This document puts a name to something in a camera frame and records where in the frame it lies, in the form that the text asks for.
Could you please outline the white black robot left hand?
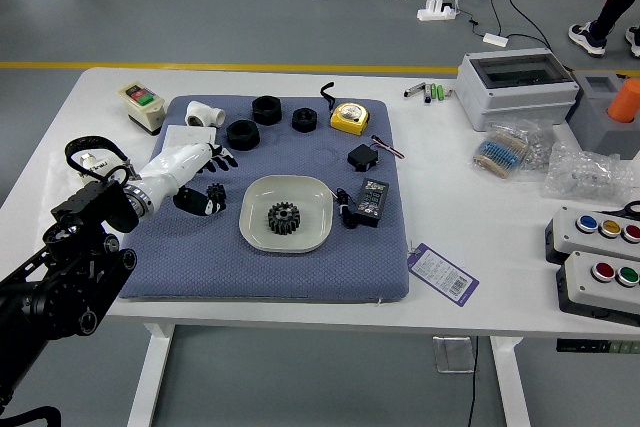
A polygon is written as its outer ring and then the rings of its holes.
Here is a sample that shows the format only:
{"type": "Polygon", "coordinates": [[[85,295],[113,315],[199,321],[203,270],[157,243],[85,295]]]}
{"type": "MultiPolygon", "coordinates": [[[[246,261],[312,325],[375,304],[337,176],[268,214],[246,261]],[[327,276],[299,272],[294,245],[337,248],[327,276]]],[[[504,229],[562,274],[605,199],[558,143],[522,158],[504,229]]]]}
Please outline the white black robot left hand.
{"type": "Polygon", "coordinates": [[[124,188],[130,204],[140,219],[148,219],[158,211],[166,197],[187,213],[210,216],[226,208],[226,192],[219,183],[211,184],[205,193],[186,187],[204,168],[228,171],[238,164],[223,146],[210,143],[169,147],[149,162],[140,178],[124,188]]]}

